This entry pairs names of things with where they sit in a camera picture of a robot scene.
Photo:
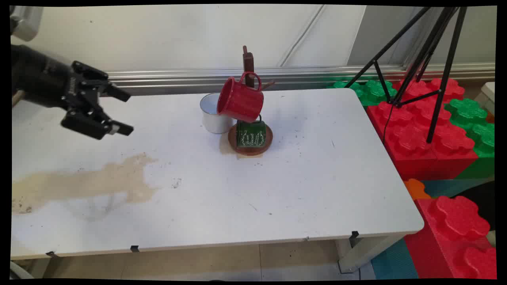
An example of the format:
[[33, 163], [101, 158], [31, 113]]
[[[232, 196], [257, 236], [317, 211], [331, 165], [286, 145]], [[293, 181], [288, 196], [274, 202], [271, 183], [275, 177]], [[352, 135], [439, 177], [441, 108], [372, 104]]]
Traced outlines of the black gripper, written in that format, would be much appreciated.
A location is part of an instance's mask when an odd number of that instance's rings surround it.
[[[74, 93], [71, 80], [76, 79]], [[132, 125], [109, 117], [99, 104], [102, 94], [127, 102], [131, 95], [109, 81], [106, 72], [79, 61], [65, 65], [25, 45], [11, 45], [11, 95], [46, 108], [63, 108], [61, 126], [100, 140], [106, 135], [129, 136]]]

